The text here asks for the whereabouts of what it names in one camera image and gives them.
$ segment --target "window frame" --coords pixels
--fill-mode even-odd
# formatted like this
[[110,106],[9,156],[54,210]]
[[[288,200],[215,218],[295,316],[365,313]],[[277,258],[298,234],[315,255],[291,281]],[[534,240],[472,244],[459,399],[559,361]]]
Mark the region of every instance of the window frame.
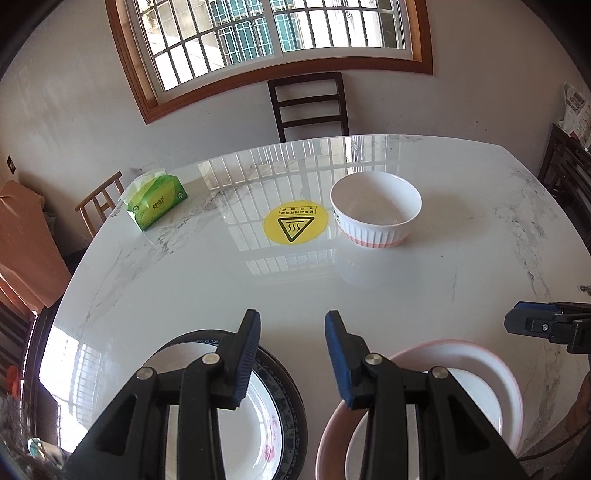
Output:
[[405,2],[410,29],[410,51],[379,47],[331,47],[294,50],[285,57],[262,56],[239,62],[182,83],[171,90],[154,87],[144,55],[148,45],[137,41],[126,0],[105,0],[115,47],[129,86],[146,124],[162,118],[184,106],[228,90],[281,77],[331,70],[397,70],[433,74],[433,54],[426,0]]

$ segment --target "black cable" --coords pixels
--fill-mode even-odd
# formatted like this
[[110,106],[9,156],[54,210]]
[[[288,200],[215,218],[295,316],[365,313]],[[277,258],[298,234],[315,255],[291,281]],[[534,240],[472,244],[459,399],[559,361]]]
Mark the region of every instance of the black cable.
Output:
[[563,445],[566,445],[568,442],[570,442],[572,439],[574,439],[577,435],[581,434],[581,432],[584,429],[586,429],[589,425],[591,425],[591,420],[589,420],[579,430],[577,430],[576,432],[574,432],[570,437],[565,438],[562,442],[557,443],[552,448],[549,448],[548,450],[544,450],[543,452],[540,452],[540,453],[536,453],[535,455],[528,455],[528,456],[525,456],[525,457],[520,457],[520,458],[518,458],[518,460],[520,462],[526,462],[528,460],[534,460],[536,458],[543,457],[544,455],[548,455],[549,453],[552,453],[553,451],[558,450]]

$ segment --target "newspaper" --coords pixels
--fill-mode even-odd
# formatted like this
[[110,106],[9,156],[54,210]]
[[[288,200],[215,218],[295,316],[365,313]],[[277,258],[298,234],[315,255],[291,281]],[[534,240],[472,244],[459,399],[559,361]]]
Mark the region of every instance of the newspaper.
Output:
[[564,84],[564,120],[558,126],[585,149],[591,146],[591,103],[568,83]]

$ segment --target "white bowl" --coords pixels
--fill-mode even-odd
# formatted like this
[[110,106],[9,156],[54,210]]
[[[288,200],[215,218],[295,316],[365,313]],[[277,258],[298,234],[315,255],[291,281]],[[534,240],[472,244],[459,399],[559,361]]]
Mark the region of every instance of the white bowl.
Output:
[[402,242],[423,205],[410,182],[383,171],[360,171],[343,177],[333,185],[330,201],[345,235],[370,248]]

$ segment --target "red object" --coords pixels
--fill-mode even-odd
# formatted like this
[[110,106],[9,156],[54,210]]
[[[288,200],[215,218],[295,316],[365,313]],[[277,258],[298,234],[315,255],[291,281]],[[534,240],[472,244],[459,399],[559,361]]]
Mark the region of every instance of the red object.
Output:
[[14,365],[11,365],[8,368],[8,372],[6,374],[6,383],[8,386],[8,391],[14,398],[18,398],[20,389],[19,383],[21,381],[21,376],[18,372],[18,368]]

